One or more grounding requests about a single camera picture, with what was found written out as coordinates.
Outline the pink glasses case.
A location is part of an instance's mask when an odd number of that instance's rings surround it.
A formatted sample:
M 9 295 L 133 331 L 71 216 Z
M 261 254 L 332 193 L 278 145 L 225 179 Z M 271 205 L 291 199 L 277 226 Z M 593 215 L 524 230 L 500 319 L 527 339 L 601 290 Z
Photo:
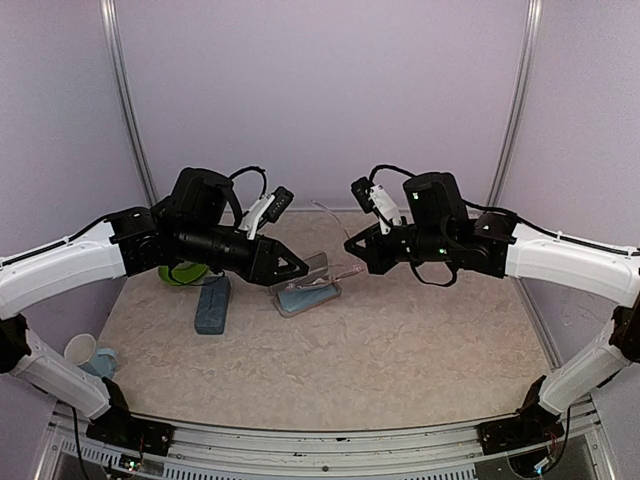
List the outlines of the pink glasses case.
M 319 307 L 329 301 L 339 298 L 342 295 L 342 289 L 336 280 L 333 280 L 330 276 L 330 265 L 328 256 L 324 251 L 319 251 L 311 255 L 310 257 L 305 259 L 305 262 L 309 265 L 309 273 L 301 278 L 297 278 L 295 280 L 289 282 L 282 282 L 271 286 L 269 288 L 269 293 L 272 296 L 273 304 L 278 311 L 278 313 L 284 318 L 291 318 L 297 316 L 301 313 L 309 311 L 313 308 Z M 293 314 L 286 313 L 282 310 L 279 305 L 277 294 L 284 291 L 292 291 L 292 290 L 307 290 L 314 289 L 318 287 L 324 287 L 326 285 L 334 285 L 338 290 L 339 294 L 329 300 L 316 304 L 311 308 L 307 308 L 302 311 L 295 312 Z

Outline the light blue cloth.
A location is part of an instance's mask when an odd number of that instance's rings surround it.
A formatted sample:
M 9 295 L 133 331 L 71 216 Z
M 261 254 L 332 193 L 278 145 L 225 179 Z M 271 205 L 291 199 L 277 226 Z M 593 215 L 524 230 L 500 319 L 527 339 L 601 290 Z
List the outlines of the light blue cloth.
M 332 299 L 338 294 L 339 290 L 334 285 L 326 285 L 314 289 L 280 292 L 277 299 L 284 312 L 293 314 Z

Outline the purple lens pink sunglasses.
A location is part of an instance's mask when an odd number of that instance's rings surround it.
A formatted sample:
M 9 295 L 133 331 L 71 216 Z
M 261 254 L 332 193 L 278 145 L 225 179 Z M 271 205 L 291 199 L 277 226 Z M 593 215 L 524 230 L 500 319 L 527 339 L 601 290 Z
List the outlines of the purple lens pink sunglasses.
M 339 283 L 362 274 L 364 265 L 361 261 L 348 260 L 344 253 L 339 252 L 342 248 L 342 242 L 349 238 L 349 232 L 343 222 L 334 211 L 319 201 L 312 199 L 311 205 L 331 218 L 337 225 L 337 230 L 334 233 L 326 233 L 322 237 L 322 247 L 320 248 L 320 251 L 324 251 L 328 256 L 332 279 Z

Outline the grey-blue glasses case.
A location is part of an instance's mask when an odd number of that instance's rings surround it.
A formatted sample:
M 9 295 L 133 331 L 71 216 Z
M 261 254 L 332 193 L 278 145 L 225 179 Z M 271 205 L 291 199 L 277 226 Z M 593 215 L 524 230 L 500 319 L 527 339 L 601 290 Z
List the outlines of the grey-blue glasses case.
M 199 335 L 222 335 L 225 331 L 231 284 L 227 277 L 205 283 L 200 290 L 194 328 Z

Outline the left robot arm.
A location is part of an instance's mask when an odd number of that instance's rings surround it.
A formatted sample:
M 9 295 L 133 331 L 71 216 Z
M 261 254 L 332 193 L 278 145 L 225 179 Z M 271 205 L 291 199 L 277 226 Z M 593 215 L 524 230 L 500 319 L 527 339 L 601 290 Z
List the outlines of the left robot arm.
M 74 235 L 2 258 L 2 372 L 80 411 L 118 444 L 133 443 L 140 424 L 120 388 L 52 350 L 28 327 L 24 310 L 78 287 L 183 262 L 230 271 L 266 287 L 302 277 L 308 265 L 258 232 L 276 222 L 292 200 L 292 193 L 279 187 L 244 211 L 233 177 L 186 167 L 172 192 L 150 208 L 107 214 Z

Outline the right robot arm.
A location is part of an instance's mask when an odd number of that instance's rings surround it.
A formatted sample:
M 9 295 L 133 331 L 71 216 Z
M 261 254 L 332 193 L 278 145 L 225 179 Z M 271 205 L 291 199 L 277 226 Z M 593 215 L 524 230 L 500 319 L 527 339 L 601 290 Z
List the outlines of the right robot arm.
M 639 360 L 639 250 L 552 232 L 513 211 L 464 200 L 449 172 L 409 174 L 403 184 L 409 218 L 373 176 L 351 192 L 375 225 L 349 238 L 345 250 L 369 273 L 384 275 L 399 263 L 415 270 L 443 263 L 451 274 L 469 270 L 495 278 L 534 279 L 593 293 L 616 305 L 611 320 L 564 366 L 529 389 L 511 433 L 523 444 L 546 432 L 551 418 Z

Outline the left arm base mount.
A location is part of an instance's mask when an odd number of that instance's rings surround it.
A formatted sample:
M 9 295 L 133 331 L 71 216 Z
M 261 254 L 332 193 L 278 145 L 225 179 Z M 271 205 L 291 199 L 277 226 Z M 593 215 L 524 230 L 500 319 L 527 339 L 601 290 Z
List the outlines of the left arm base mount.
M 109 394 L 109 408 L 89 421 L 87 437 L 142 454 L 166 457 L 175 428 L 168 423 L 133 416 L 120 387 L 110 379 L 102 381 Z

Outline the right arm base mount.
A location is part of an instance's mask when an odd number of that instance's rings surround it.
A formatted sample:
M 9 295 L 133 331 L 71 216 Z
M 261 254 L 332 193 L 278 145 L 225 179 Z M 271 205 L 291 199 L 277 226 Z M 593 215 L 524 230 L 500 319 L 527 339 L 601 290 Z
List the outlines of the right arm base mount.
M 540 390 L 545 379 L 543 375 L 530 386 L 522 406 L 513 416 L 477 426 L 484 455 L 524 448 L 565 434 L 560 415 L 540 405 Z

